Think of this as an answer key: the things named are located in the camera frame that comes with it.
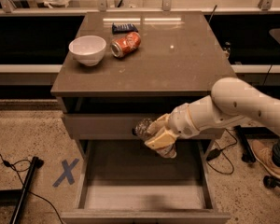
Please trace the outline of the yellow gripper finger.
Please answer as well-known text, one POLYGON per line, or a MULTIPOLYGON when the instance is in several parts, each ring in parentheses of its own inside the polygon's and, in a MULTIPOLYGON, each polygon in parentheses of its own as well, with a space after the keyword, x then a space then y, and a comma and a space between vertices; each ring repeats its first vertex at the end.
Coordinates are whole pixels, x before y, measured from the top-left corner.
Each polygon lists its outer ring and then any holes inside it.
POLYGON ((147 128, 147 133, 149 135, 154 135, 157 133, 160 129, 166 128, 168 126, 168 119, 169 114, 164 114, 157 118, 156 120, 152 121, 147 128))
POLYGON ((148 129, 147 134, 149 136, 146 140, 145 145, 151 149, 159 149, 172 145, 178 135, 172 130, 166 129, 165 127, 160 128, 157 132, 155 130, 148 129))

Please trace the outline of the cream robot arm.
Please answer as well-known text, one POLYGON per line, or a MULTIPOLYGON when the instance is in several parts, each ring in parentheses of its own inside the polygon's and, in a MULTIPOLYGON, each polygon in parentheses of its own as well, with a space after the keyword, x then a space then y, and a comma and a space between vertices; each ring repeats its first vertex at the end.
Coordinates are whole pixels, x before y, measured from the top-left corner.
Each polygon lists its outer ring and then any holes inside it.
POLYGON ((178 138, 189 139, 207 129, 237 126, 254 120, 280 137, 280 100, 235 77, 218 80, 211 94, 176 107, 148 128, 145 144, 155 150, 169 147, 178 138))

